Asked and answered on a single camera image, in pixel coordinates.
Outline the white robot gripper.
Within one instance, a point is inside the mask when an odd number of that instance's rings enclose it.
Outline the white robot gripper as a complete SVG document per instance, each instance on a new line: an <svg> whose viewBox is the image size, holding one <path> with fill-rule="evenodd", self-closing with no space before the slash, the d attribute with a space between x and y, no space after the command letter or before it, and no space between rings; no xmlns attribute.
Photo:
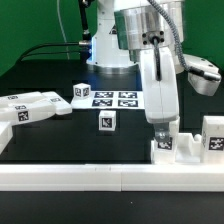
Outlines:
<svg viewBox="0 0 224 224"><path fill-rule="evenodd" d="M140 74L146 119L154 124L155 140L168 142L169 124L179 116L176 73L171 51L159 49L161 80L156 79L156 61L153 49L140 52Z"/></svg>

